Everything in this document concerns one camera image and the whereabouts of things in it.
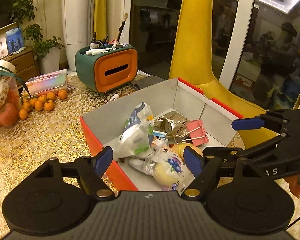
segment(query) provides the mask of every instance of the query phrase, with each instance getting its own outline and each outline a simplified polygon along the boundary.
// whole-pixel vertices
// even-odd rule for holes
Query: makeup brush
[[[117,37],[117,41],[118,41],[118,42],[119,42],[119,39],[120,39],[120,37],[121,37],[121,33],[122,33],[124,24],[126,23],[126,20],[127,20],[127,19],[128,19],[128,14],[125,13],[125,14],[123,15],[123,21],[122,21],[122,24],[121,24],[121,26],[120,26],[120,28],[119,28],[119,32],[118,32],[118,37]]]

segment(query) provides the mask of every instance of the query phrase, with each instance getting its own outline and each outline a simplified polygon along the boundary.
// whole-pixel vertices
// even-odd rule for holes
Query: wooden drawer
[[[16,73],[16,76],[23,79],[24,82],[27,82],[29,78],[33,78],[36,76],[39,76],[39,73],[37,72],[37,69],[35,68],[35,65],[28,67],[24,70],[21,70],[20,72]]]
[[[13,64],[16,67],[17,73],[34,65],[34,59],[33,59],[32,52],[29,52],[27,54],[24,54],[20,57],[17,57],[15,59],[12,59],[9,61],[11,64]]]

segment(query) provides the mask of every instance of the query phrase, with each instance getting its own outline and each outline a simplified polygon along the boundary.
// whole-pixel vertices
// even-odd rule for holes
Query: floral lace tablecloth
[[[31,112],[25,121],[19,121],[14,127],[0,128],[0,239],[9,232],[1,212],[4,197],[49,157],[55,156],[60,162],[72,162],[80,156],[90,155],[79,117],[105,104],[115,93],[122,97],[134,92],[125,86],[100,96],[76,76],[72,80],[75,90],[69,93],[67,99],[57,99],[52,111]],[[244,147],[238,134],[229,146]],[[64,180],[77,186],[75,179]],[[108,185],[114,192],[117,191],[111,182]],[[300,208],[296,208],[294,219],[299,216]],[[300,239],[300,222],[298,224],[289,232]]]

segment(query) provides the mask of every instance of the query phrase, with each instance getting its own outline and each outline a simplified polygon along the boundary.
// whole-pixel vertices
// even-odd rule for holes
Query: white air conditioner
[[[64,45],[69,64],[68,74],[76,72],[74,56],[79,49],[88,46],[88,1],[62,0],[62,27]]]

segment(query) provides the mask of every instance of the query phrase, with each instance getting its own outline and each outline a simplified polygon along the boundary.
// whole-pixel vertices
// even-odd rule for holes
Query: tissue box
[[[114,146],[122,134],[133,109],[146,102],[158,118],[170,111],[177,111],[189,120],[203,121],[209,137],[205,146],[225,147],[236,131],[231,123],[243,116],[219,100],[207,99],[203,91],[182,79],[170,79],[141,89],[94,109],[80,117],[83,132],[92,156],[105,146]],[[113,161],[106,175],[118,190],[162,190],[154,178],[143,174],[128,163]]]
[[[138,53],[132,46],[111,50],[99,55],[87,55],[89,47],[75,55],[78,78],[90,89],[103,95],[128,82],[138,71]]]

